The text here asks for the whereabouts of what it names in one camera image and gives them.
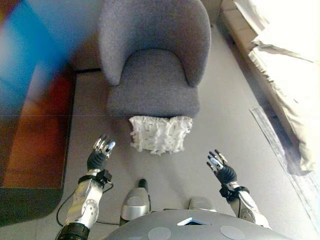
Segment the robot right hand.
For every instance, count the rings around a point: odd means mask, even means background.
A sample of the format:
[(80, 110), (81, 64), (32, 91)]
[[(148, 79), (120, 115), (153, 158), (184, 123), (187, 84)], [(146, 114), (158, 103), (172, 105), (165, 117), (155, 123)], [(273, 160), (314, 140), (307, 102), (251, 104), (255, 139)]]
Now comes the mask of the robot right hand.
[(225, 156), (217, 149), (214, 152), (209, 151), (206, 164), (212, 170), (221, 184), (229, 184), (237, 181), (236, 171), (228, 165)]

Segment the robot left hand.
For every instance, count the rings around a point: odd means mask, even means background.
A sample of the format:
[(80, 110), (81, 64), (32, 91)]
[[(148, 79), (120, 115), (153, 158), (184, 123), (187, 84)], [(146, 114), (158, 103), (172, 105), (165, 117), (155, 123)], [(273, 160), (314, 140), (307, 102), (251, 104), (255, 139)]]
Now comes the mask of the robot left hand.
[(102, 134), (95, 141), (92, 151), (87, 159), (87, 170), (104, 170), (115, 145), (116, 142), (114, 140), (108, 139), (105, 134)]

